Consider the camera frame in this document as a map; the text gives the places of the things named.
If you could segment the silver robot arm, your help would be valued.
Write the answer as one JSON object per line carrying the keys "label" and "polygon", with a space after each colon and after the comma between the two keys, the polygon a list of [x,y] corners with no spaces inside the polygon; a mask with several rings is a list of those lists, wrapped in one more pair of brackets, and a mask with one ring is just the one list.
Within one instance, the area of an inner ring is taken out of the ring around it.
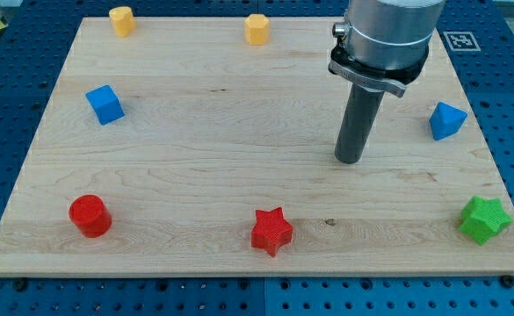
{"label": "silver robot arm", "polygon": [[350,0],[332,27],[329,72],[366,89],[403,97],[428,57],[444,0]]}

